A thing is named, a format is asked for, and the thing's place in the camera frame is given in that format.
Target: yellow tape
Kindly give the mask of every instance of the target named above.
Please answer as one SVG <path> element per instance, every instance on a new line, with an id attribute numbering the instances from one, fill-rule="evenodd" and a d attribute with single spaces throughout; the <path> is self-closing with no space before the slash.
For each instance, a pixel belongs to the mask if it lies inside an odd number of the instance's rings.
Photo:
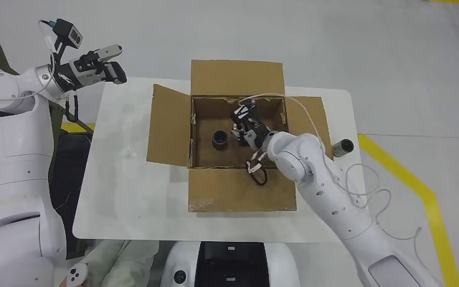
<path id="1" fill-rule="evenodd" d="M 441 2 L 450 4 L 459 4 L 459 0 L 428 0 L 429 2 Z"/>
<path id="2" fill-rule="evenodd" d="M 94 123 L 87 123 L 93 131 L 95 124 Z M 81 126 L 77 125 L 76 123 L 62 123 L 61 129 L 68 131 L 69 133 L 84 133 L 86 130 Z"/>
<path id="3" fill-rule="evenodd" d="M 429 222 L 438 260 L 440 261 L 445 285 L 447 287 L 458 287 L 458 270 L 435 192 L 367 136 L 359 134 L 359 145 L 421 198 L 424 203 L 425 214 Z"/>

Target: white table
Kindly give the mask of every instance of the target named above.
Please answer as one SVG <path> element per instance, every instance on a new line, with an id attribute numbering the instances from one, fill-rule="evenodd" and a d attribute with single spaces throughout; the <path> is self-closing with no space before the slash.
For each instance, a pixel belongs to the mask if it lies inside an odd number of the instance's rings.
<path id="1" fill-rule="evenodd" d="M 106 84 L 73 225 L 78 238 L 216 240 L 285 243 L 338 238 L 297 192 L 295 212 L 190 213 L 188 170 L 146 162 L 153 84 L 189 93 L 188 80 L 130 77 Z M 345 90 L 286 87 L 288 95 L 322 97 L 331 143 L 349 138 L 354 151 L 336 160 L 360 163 L 351 95 Z M 351 175 L 364 188 L 361 169 Z"/>

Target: open cardboard box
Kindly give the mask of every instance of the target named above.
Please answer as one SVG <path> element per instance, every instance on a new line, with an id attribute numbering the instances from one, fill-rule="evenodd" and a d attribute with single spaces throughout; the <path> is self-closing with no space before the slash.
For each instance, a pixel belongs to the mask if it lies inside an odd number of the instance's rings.
<path id="1" fill-rule="evenodd" d="M 189 167 L 190 212 L 296 210 L 295 185 L 268 160 L 268 182 L 260 187 L 245 169 L 250 147 L 230 133 L 230 114 L 239 100 L 261 93 L 285 93 L 283 66 L 274 62 L 193 60 L 191 96 L 154 85 L 147 161 Z M 331 157 L 322 100 L 296 97 L 308 107 Z M 314 133 L 304 110 L 282 97 L 256 98 L 263 123 L 294 135 Z M 226 131 L 228 146 L 217 151 L 212 135 Z"/>

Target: floor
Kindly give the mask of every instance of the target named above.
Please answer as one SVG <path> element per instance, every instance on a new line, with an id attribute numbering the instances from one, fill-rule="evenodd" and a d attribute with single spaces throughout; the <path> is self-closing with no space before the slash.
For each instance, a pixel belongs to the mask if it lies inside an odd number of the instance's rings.
<path id="1" fill-rule="evenodd" d="M 0 5 L 1 44 L 18 72 L 48 59 L 38 17 L 61 17 L 84 37 L 80 50 L 69 49 L 63 60 L 117 43 L 124 52 L 116 60 L 129 76 L 188 80 L 192 59 L 268 60 L 283 62 L 286 85 L 348 90 L 357 131 L 435 191 L 459 262 L 458 5 L 421 0 L 0 0 Z M 87 123 L 95 123 L 102 89 L 79 91 L 80 117 Z M 392 190 L 382 225 L 400 237 L 424 227 L 417 242 L 420 257 L 441 278 L 421 200 L 365 152 L 362 159 Z M 372 183 L 367 174 L 366 184 Z M 372 202 L 371 212 L 385 200 Z M 397 244 L 413 253 L 412 243 Z M 353 266 L 321 272 L 333 255 L 347 256 L 341 246 L 291 249 L 304 284 L 358 284 Z"/>

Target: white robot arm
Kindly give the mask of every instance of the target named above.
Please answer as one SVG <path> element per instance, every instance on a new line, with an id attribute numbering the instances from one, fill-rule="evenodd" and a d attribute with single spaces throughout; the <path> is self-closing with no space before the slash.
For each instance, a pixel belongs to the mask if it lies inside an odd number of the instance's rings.
<path id="1" fill-rule="evenodd" d="M 66 257 L 64 225 L 49 197 L 54 148 L 48 100 L 101 81 L 126 81 L 120 65 L 107 62 L 120 46 L 61 65 L 64 48 L 78 48 L 82 36 L 65 20 L 42 22 L 57 35 L 51 65 L 17 76 L 0 70 L 0 285 L 8 287 L 52 286 L 54 264 Z"/>
<path id="2" fill-rule="evenodd" d="M 338 186 L 344 178 L 334 170 L 332 160 L 323 156 L 316 136 L 278 132 L 265 140 L 268 157 L 295 182 L 311 209 L 349 251 L 364 286 L 438 286 L 419 262 L 400 253 L 388 241 L 365 209 L 352 204 L 352 197 Z"/>

